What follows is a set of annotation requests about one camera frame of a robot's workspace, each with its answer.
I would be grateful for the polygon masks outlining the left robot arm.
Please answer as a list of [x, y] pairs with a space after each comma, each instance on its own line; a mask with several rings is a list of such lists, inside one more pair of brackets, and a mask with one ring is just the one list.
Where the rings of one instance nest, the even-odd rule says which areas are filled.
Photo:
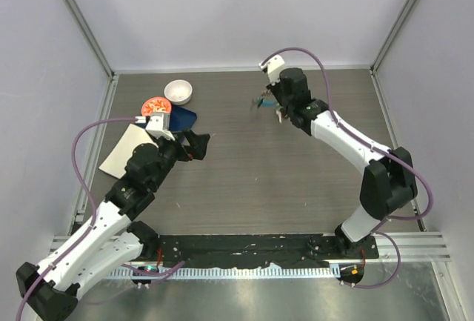
[[157, 233], [138, 215], [177, 162], [202, 160], [210, 135], [183, 130], [137, 145], [118, 179], [91, 217], [36, 264], [25, 262], [16, 272], [22, 297], [42, 320], [65, 320], [79, 300], [114, 268], [132, 259], [151, 260]]

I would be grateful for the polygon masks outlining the large keyring with blue handle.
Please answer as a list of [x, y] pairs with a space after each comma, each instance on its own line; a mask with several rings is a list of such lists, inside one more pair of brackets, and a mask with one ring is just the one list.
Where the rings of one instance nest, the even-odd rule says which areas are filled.
[[259, 96], [251, 100], [251, 110], [258, 110], [260, 108], [272, 108], [279, 124], [281, 124], [286, 119], [285, 109], [276, 101], [272, 92], [268, 89], [263, 90]]

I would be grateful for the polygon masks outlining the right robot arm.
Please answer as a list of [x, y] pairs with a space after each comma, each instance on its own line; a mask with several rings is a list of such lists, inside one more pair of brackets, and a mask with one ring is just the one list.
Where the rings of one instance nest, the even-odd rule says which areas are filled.
[[385, 218], [417, 196], [412, 157], [404, 148], [392, 150], [370, 140], [326, 102], [312, 98], [302, 69], [279, 69], [269, 80], [267, 89], [292, 124], [332, 147], [362, 176], [360, 205], [335, 230], [337, 254], [353, 257]]

